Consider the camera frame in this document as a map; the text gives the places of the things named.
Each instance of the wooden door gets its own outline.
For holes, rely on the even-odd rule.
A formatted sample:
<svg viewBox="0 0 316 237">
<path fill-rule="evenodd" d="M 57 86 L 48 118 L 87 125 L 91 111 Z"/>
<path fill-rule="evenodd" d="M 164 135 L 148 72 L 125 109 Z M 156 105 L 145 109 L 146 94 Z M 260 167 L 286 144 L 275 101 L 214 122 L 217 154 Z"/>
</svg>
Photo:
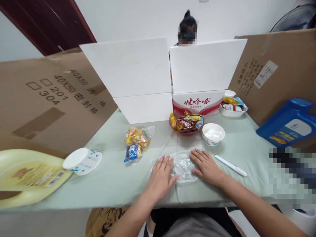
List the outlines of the wooden door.
<svg viewBox="0 0 316 237">
<path fill-rule="evenodd" d="M 96 42 L 74 0 L 0 0 L 0 10 L 45 56 Z"/>
</svg>

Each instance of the forearm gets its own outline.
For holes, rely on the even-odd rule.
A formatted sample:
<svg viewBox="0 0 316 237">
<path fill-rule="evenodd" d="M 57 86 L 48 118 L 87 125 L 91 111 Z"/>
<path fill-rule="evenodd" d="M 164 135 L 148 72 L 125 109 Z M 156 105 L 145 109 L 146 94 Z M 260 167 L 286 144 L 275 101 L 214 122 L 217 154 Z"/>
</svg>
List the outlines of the forearm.
<svg viewBox="0 0 316 237">
<path fill-rule="evenodd" d="M 107 233 L 110 236 L 135 237 L 150 215 L 155 203 L 143 193 Z"/>
<path fill-rule="evenodd" d="M 260 236 L 307 236 L 282 213 L 230 176 L 221 185 Z"/>
</svg>

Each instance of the clear plastic bag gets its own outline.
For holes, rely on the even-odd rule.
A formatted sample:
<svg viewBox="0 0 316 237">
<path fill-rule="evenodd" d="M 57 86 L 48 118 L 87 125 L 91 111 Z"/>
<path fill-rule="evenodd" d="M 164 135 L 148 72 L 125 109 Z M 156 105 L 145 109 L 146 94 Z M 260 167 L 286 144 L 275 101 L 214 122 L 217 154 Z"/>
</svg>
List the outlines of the clear plastic bag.
<svg viewBox="0 0 316 237">
<path fill-rule="evenodd" d="M 198 180 L 198 177 L 192 174 L 192 169 L 198 169 L 197 165 L 191 160 L 190 153 L 191 150 L 194 149 L 203 150 L 203 145 L 199 145 L 198 147 L 192 147 L 188 150 L 182 152 L 174 152 L 169 154 L 170 158 L 173 158 L 173 165 L 170 172 L 170 176 L 173 177 L 175 175 L 179 176 L 177 183 L 187 183 L 187 182 L 195 182 Z M 160 157 L 156 157 L 151 162 L 151 170 L 154 164 L 159 160 Z"/>
<path fill-rule="evenodd" d="M 129 146 L 126 147 L 126 154 L 124 162 L 138 160 L 142 156 L 141 148 L 147 150 L 151 137 L 156 132 L 155 126 L 150 127 L 131 127 L 125 136 L 125 143 Z"/>
</svg>

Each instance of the white stick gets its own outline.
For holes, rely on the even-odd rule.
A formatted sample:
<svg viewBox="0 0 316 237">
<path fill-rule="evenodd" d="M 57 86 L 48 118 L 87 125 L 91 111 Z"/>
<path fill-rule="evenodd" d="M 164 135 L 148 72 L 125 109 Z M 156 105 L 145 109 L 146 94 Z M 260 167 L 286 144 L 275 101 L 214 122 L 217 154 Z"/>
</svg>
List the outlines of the white stick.
<svg viewBox="0 0 316 237">
<path fill-rule="evenodd" d="M 220 162 L 224 163 L 225 165 L 227 165 L 229 168 L 231 168 L 232 170 L 236 171 L 237 173 L 239 173 L 240 175 L 247 177 L 247 173 L 245 171 L 243 171 L 241 168 L 234 166 L 233 164 L 229 163 L 227 160 L 224 160 L 222 157 L 218 156 L 218 155 L 214 155 L 214 157 L 216 159 L 218 159 Z"/>
</svg>

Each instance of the hand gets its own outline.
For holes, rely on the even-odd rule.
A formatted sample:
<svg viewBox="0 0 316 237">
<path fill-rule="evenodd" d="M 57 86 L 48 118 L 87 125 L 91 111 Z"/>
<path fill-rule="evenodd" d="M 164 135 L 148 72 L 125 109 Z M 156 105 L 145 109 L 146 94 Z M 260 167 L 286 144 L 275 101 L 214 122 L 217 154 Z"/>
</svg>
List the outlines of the hand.
<svg viewBox="0 0 316 237">
<path fill-rule="evenodd" d="M 144 193 L 155 203 L 163 199 L 171 186 L 176 182 L 179 176 L 173 176 L 169 179 L 173 159 L 170 156 L 161 157 L 152 168 L 147 186 Z"/>
<path fill-rule="evenodd" d="M 215 163 L 206 151 L 199 149 L 191 150 L 191 159 L 201 169 L 193 169 L 192 173 L 203 179 L 205 182 L 221 187 L 224 179 L 228 177 Z"/>
</svg>

